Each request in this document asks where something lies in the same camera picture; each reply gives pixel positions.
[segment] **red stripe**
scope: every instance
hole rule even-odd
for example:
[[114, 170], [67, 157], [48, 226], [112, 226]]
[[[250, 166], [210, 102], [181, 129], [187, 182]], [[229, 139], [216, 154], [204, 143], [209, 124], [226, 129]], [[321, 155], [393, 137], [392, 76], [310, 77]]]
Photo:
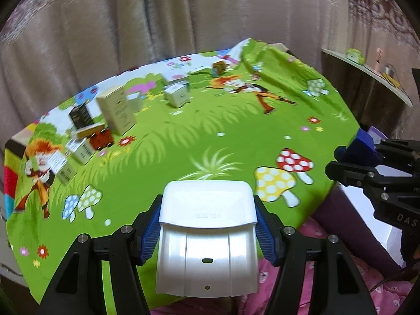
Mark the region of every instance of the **red stripe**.
[[4, 167], [4, 194], [14, 199], [17, 183], [18, 175], [9, 167]]

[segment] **cartoon tablecloth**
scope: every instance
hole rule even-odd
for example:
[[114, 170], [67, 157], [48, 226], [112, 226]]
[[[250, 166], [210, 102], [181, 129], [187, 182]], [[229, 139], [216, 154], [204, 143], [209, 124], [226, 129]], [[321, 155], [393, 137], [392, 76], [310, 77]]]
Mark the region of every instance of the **cartoon tablecloth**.
[[[217, 59], [228, 64], [226, 73], [191, 75], [191, 101], [179, 109], [167, 103], [161, 72], [192, 71]], [[85, 166], [69, 156], [77, 175], [65, 186], [54, 179], [46, 159], [57, 149], [65, 151], [72, 125], [68, 113], [90, 99], [91, 116], [103, 120], [95, 95], [114, 85], [141, 92], [144, 107], [135, 114], [137, 124]], [[341, 96], [322, 75], [254, 40], [127, 71], [41, 118], [20, 165], [14, 212], [7, 222], [14, 254], [40, 302], [77, 235], [100, 237], [131, 224], [173, 180], [246, 181], [268, 211], [299, 227], [333, 185], [324, 169], [334, 149], [347, 145], [357, 129]], [[155, 293], [156, 262], [157, 250], [139, 268], [150, 308], [177, 299]], [[115, 314], [107, 263], [103, 280], [107, 311]]]

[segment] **red flower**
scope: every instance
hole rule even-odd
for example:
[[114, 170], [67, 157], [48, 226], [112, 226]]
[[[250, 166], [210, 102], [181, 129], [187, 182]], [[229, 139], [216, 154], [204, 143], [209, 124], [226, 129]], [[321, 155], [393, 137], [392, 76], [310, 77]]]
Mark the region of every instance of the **red flower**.
[[47, 247], [45, 245], [41, 245], [38, 248], [38, 256], [40, 256], [42, 259], [46, 259], [49, 256]]
[[190, 56], [182, 56], [181, 58], [179, 58], [179, 60], [181, 60], [182, 62], [189, 62], [191, 60]]
[[127, 137], [123, 137], [119, 142], [118, 145], [120, 147], [125, 147], [127, 145], [129, 145], [131, 142], [135, 141], [136, 137], [135, 136], [127, 136]]
[[317, 123], [321, 123], [322, 121], [321, 121], [321, 120], [319, 120], [319, 119], [318, 119], [318, 118], [316, 118], [316, 117], [311, 116], [311, 117], [308, 117], [308, 122], [309, 122], [309, 123], [312, 123], [312, 124], [317, 124]]

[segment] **green mushroom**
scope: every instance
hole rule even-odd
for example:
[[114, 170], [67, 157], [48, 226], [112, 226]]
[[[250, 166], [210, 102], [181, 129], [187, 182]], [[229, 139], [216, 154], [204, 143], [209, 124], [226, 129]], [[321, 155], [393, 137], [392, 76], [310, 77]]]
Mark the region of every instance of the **green mushroom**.
[[96, 189], [92, 185], [88, 185], [77, 204], [77, 211], [85, 211], [86, 219], [91, 220], [95, 215], [92, 206], [95, 206], [99, 201], [101, 201], [102, 195], [102, 191]]

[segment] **red mushroom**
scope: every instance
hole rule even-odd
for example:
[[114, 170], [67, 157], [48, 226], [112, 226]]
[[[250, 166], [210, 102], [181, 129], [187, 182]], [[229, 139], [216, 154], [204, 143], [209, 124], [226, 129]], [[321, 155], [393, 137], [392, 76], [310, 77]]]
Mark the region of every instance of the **red mushroom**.
[[297, 173], [299, 179], [307, 185], [313, 184], [314, 180], [306, 174], [307, 171], [314, 168], [314, 163], [311, 160], [289, 148], [284, 148], [280, 151], [276, 161], [280, 169], [290, 173]]

